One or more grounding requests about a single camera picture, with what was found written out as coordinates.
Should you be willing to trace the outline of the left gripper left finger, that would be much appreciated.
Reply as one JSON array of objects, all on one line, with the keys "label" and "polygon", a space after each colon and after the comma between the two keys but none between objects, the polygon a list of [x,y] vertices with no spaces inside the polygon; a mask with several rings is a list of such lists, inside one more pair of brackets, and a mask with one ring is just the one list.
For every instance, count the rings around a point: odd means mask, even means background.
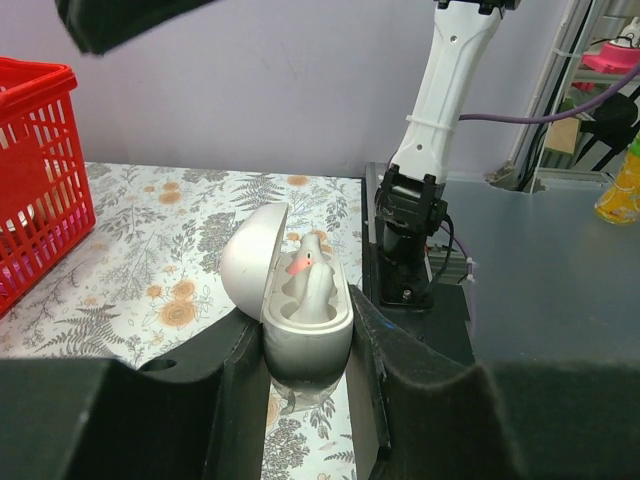
[{"label": "left gripper left finger", "polygon": [[270,376],[260,324],[232,312],[131,368],[1,364],[5,479],[257,479]]}]

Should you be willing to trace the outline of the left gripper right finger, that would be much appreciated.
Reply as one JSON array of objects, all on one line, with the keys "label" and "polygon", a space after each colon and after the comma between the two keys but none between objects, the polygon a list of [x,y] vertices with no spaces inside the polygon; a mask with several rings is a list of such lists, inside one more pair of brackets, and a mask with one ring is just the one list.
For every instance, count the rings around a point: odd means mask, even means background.
[{"label": "left gripper right finger", "polygon": [[350,287],[347,366],[361,479],[635,479],[635,362],[464,366]]}]

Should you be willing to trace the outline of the white earbud charging case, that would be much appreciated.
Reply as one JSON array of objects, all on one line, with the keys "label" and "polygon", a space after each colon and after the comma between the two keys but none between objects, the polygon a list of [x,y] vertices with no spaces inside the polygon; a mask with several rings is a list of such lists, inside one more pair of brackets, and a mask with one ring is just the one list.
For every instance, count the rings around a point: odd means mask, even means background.
[{"label": "white earbud charging case", "polygon": [[324,389],[342,376],[350,355],[354,312],[341,261],[323,252],[333,269],[330,319],[303,324],[290,319],[299,308],[286,269],[299,247],[282,249],[288,206],[266,204],[243,222],[225,245],[220,276],[227,296],[263,328],[263,351],[272,377],[289,388]]}]

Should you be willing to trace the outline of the white earbud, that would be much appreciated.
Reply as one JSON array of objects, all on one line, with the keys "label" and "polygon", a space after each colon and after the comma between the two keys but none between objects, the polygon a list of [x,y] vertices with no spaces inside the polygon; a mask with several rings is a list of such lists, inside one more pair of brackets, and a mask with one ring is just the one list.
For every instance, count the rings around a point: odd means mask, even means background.
[{"label": "white earbud", "polygon": [[333,269],[323,257],[316,234],[303,236],[286,271],[293,276],[294,295],[299,301],[299,308],[290,319],[303,324],[328,322],[329,298],[334,287]]}]

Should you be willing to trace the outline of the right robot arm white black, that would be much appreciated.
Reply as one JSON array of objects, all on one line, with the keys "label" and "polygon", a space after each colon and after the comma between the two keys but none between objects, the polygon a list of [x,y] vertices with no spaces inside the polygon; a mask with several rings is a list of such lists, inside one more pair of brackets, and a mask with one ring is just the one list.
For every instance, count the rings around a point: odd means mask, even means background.
[{"label": "right robot arm white black", "polygon": [[382,304],[429,309],[441,271],[425,247],[449,223],[443,198],[454,130],[479,59],[516,1],[439,1],[426,69],[407,130],[375,195]]}]

